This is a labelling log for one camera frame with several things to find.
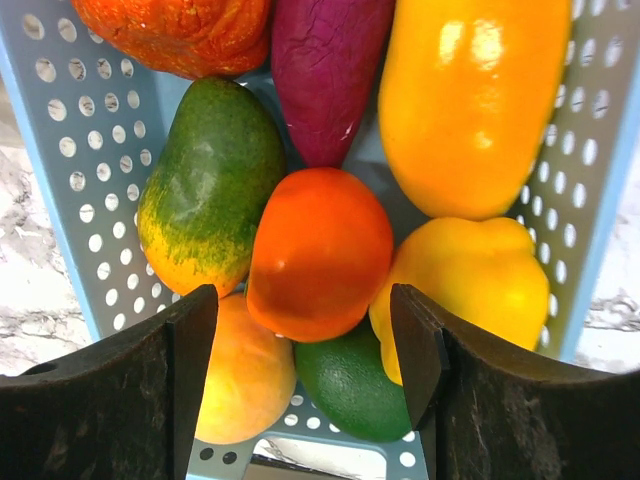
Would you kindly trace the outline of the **orange tomato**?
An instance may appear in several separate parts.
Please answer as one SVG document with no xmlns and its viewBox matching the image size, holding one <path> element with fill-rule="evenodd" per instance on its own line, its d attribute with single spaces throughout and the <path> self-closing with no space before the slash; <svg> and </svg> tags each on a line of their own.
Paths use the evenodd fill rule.
<svg viewBox="0 0 640 480">
<path fill-rule="evenodd" d="M 297 342 L 343 335 L 384 283 L 393 246 L 386 211 L 357 177 L 330 167 L 292 173 L 272 193 L 259 223 L 249 312 Z"/>
</svg>

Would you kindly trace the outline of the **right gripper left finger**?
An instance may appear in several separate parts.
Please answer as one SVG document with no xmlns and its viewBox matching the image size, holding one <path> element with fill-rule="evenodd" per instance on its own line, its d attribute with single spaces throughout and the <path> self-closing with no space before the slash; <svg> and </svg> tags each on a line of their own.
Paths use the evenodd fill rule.
<svg viewBox="0 0 640 480">
<path fill-rule="evenodd" d="M 1 378 L 4 479 L 183 479 L 216 329 L 203 285 L 72 354 Z"/>
</svg>

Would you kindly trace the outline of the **purple sweet potato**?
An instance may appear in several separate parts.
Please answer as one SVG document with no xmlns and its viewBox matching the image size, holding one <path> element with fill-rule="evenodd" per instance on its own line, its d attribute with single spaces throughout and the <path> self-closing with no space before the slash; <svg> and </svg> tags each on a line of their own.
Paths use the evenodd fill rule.
<svg viewBox="0 0 640 480">
<path fill-rule="evenodd" d="M 309 167 L 342 166 L 391 29 L 393 1 L 275 4 L 271 73 L 289 136 Z"/>
</svg>

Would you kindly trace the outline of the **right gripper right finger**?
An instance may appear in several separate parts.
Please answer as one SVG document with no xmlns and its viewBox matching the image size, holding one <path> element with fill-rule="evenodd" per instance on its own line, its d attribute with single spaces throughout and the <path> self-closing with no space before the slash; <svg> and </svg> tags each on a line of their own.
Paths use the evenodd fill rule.
<svg viewBox="0 0 640 480">
<path fill-rule="evenodd" d="M 639 375 L 528 351 L 410 285 L 390 295 L 411 424 L 432 479 L 635 479 Z"/>
</svg>

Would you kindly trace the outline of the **green yellow mango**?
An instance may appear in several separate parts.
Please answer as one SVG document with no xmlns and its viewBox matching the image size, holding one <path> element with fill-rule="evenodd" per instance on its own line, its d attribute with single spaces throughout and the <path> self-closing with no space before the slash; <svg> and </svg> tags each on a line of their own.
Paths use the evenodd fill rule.
<svg viewBox="0 0 640 480">
<path fill-rule="evenodd" d="M 181 296 L 202 284 L 230 294 L 285 174 L 278 128 L 254 93 L 215 77 L 193 82 L 138 205 L 139 239 L 159 279 Z"/>
</svg>

